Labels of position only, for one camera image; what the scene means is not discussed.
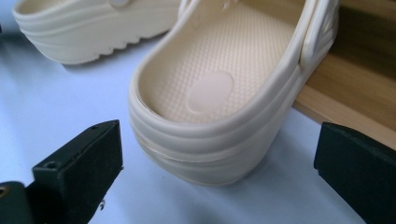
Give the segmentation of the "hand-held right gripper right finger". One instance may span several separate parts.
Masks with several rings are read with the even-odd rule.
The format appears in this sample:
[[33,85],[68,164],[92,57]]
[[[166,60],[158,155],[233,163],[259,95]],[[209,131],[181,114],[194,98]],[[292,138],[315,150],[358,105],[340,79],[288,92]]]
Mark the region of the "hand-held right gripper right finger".
[[314,168],[367,224],[396,224],[396,150],[324,122]]

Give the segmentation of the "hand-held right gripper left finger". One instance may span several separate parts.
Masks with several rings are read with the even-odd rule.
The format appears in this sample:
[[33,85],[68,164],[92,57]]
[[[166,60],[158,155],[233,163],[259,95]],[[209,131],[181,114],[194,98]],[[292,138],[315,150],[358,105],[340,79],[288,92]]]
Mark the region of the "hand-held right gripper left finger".
[[95,124],[33,168],[41,224],[88,224],[122,170],[120,122]]

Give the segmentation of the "wooden three-tier shoe rack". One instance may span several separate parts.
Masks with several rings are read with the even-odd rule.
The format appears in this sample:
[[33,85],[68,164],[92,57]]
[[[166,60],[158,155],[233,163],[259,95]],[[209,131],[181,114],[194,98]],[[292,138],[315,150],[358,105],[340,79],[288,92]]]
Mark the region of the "wooden three-tier shoe rack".
[[396,150],[396,0],[342,0],[332,49],[294,107]]

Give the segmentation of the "beige foam clog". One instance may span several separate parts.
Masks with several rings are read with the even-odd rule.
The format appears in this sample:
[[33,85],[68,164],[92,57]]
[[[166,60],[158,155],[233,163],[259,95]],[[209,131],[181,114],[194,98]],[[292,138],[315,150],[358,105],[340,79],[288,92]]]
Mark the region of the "beige foam clog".
[[340,0],[182,0],[129,89],[134,136],[165,171],[233,183],[274,141],[337,34]]
[[182,0],[20,0],[12,10],[27,39],[47,58],[81,64],[162,34]]

